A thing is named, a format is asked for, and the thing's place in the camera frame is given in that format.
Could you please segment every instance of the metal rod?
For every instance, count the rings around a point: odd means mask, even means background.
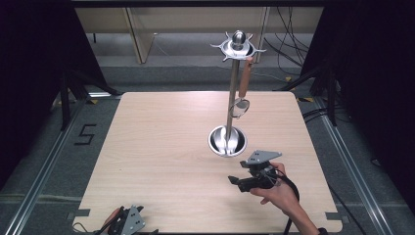
[[[231,86],[229,88],[229,104],[228,104],[228,119],[226,121],[226,145],[231,137],[232,132],[232,114],[231,108],[235,103],[236,86],[238,83],[238,72],[239,72],[239,60],[232,60],[232,74],[231,74]]]

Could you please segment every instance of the light wood tabletop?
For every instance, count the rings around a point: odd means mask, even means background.
[[[141,232],[274,233],[288,218],[261,198],[241,193],[228,175],[251,177],[240,161],[255,150],[282,152],[272,162],[286,166],[300,190],[300,203],[317,227],[342,230],[299,105],[291,92],[249,92],[250,109],[234,126],[248,138],[233,158],[215,154],[208,136],[226,124],[229,92],[125,93],[79,206],[88,231],[101,228],[120,206],[143,206]]]

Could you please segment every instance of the metal bowl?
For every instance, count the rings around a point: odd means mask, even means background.
[[[229,141],[225,139],[226,125],[219,125],[208,136],[211,150],[221,157],[235,157],[245,151],[248,144],[247,136],[242,130],[232,126]]]

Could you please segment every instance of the black cable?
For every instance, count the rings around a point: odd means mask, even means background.
[[[284,44],[285,38],[287,37],[287,34],[288,34],[290,36],[291,40],[293,41],[294,45],[295,45],[297,56],[299,57],[300,63],[302,64],[301,58],[304,60],[304,57],[303,57],[302,53],[300,52],[299,46],[297,45],[295,37],[294,37],[293,21],[292,21],[293,7],[289,7],[288,9],[289,9],[289,22],[288,22],[288,25],[287,25],[284,21],[284,18],[282,16],[281,12],[280,12],[280,9],[277,7],[277,11],[278,11],[278,14],[280,16],[280,19],[283,22],[284,28],[286,29],[286,34],[284,35],[283,44]]]
[[[285,173],[284,172],[282,172],[281,170],[278,170],[277,168],[275,169],[276,171],[278,171],[279,173],[281,173],[282,175],[275,175],[277,178],[281,178],[284,182],[286,182],[287,183],[287,185],[288,186],[290,186],[290,188],[291,189],[293,189],[293,191],[294,191],[294,194],[296,195],[296,197],[297,197],[297,200],[298,201],[300,201],[300,192],[299,192],[299,189],[297,188],[297,186],[296,186],[296,184],[294,184],[294,182],[293,181],[291,181],[291,179],[289,179],[288,177],[287,177],[287,175],[285,175]],[[291,225],[293,224],[293,221],[289,218],[288,219],[288,221],[287,221],[287,225],[286,225],[286,227],[285,227],[285,229],[284,229],[284,235],[288,235],[289,234],[289,232],[290,232],[290,227],[291,227]]]
[[[275,51],[275,52],[277,52],[277,65],[278,65],[278,69],[280,70],[280,71],[282,71],[283,73],[286,73],[286,74],[290,74],[290,75],[299,75],[298,73],[291,73],[291,72],[288,72],[288,71],[285,71],[285,70],[283,70],[282,68],[281,68],[281,66],[280,66],[280,55],[282,55],[282,56],[284,56],[287,60],[289,60],[289,61],[291,61],[291,62],[293,62],[294,64],[296,64],[297,66],[299,66],[299,67],[301,67],[301,64],[299,63],[299,62],[297,62],[297,61],[295,61],[293,58],[291,58],[290,56],[288,56],[287,54],[285,54],[284,52],[282,52],[282,51],[280,51],[279,49],[277,49],[276,47],[274,47],[270,42],[268,42],[268,40],[266,40],[266,38],[264,37],[263,38],[264,39],[264,41]]]
[[[291,47],[291,48],[293,48],[293,49],[298,49],[298,50],[300,50],[300,51],[302,51],[302,52],[305,52],[305,53],[308,53],[308,50],[304,50],[304,49],[302,49],[302,48],[296,48],[295,46],[293,46],[293,45],[290,45],[290,44],[288,44],[288,43],[286,43],[286,42],[283,42],[283,40],[278,36],[278,34],[277,33],[274,33],[275,34],[275,37],[281,42],[281,43],[283,43],[284,44],[284,46],[288,46],[288,47]]]
[[[289,11],[289,22],[288,22],[288,28],[287,28],[287,30],[289,31],[289,35],[290,35],[291,40],[293,41],[294,45],[296,46],[296,53],[297,53],[297,56],[299,57],[299,60],[300,60],[300,62],[302,64],[303,63],[303,60],[304,60],[304,56],[300,52],[299,46],[297,45],[296,40],[294,39],[293,8],[292,7],[289,7],[288,8],[288,11]]]
[[[364,231],[363,227],[360,225],[359,222],[357,222],[357,219],[354,217],[354,215],[348,209],[348,207],[346,206],[345,202],[343,202],[343,200],[339,197],[339,195],[336,193],[336,191],[333,189],[333,187],[330,184],[327,184],[327,185],[329,185],[330,191],[332,191],[332,193],[336,196],[336,198],[339,200],[339,202],[345,208],[345,210],[347,211],[347,213],[350,215],[351,219],[353,219],[353,221],[356,223],[357,227],[359,227],[359,229],[362,232],[362,234],[363,235],[366,235],[366,232]]]
[[[318,116],[315,116],[315,117],[312,117],[312,118],[310,118],[310,119],[308,119],[308,120],[306,120],[305,121],[305,123],[308,123],[309,121],[311,121],[311,120],[313,120],[313,119],[316,119],[316,118],[318,118],[318,117],[322,117],[322,116],[325,116],[325,115],[327,115],[327,113],[324,113],[324,114],[319,114]]]

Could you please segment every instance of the gray floor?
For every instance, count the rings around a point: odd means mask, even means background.
[[[309,44],[312,35],[297,37],[304,44]],[[209,46],[220,44],[225,39],[224,34],[158,34],[144,65],[136,63],[129,35],[97,34],[97,43],[92,42],[92,35],[88,34],[88,38],[108,84],[120,91],[229,89],[230,62],[222,62],[220,50]],[[279,48],[275,35],[266,35],[266,38]],[[284,71],[300,72],[300,67],[278,58],[270,47],[264,46],[268,51],[261,55],[260,63],[254,65],[250,90],[278,89],[286,84],[288,77],[297,78],[296,75],[283,73],[278,65]],[[291,48],[285,46],[283,50],[299,59]],[[311,83],[312,79],[297,87],[293,93],[300,98],[310,97],[308,89]],[[119,99],[100,99],[96,104],[86,104],[81,108],[21,234],[74,234],[71,229],[72,220],[68,215],[76,212],[79,206],[118,102]],[[317,108],[314,102],[299,102],[299,106],[303,113]],[[371,163],[374,156],[364,138],[344,110],[338,109],[336,117],[338,130],[386,216],[388,225],[394,234],[413,234],[414,215],[382,168]],[[51,109],[51,115],[33,144],[32,151],[22,160],[0,192],[0,233],[6,231],[54,147],[61,133],[61,118],[60,107],[57,105]],[[91,123],[96,126],[85,129],[94,134],[91,144],[75,145],[86,141],[79,133],[85,124]],[[307,128],[327,182],[345,202],[366,234],[378,234],[324,123],[324,118],[318,117],[310,120]],[[335,195],[333,198],[344,221],[344,229],[340,234],[361,234],[340,200]]]

